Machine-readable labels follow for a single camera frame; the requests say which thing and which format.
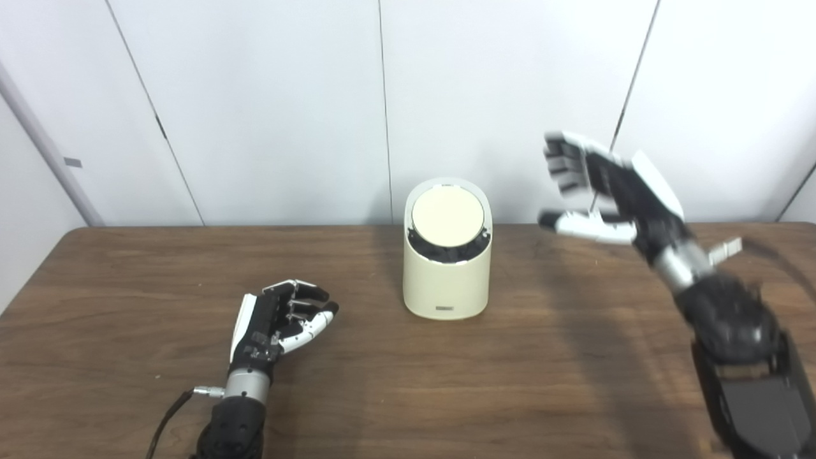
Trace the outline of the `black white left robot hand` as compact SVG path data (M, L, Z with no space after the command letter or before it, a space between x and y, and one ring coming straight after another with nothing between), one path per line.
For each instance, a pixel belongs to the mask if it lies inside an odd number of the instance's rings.
M246 294L233 330L228 372L268 377L283 355L312 342L339 313L330 294L315 284L289 279Z

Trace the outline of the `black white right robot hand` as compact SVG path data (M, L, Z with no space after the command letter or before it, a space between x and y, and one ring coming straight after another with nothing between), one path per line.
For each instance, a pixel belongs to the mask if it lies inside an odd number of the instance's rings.
M617 214L543 210L542 228L598 243L632 244L649 265L668 247L694 238L679 199L644 153L623 159L566 131L546 133L544 140L548 172L560 194L590 191L614 201Z

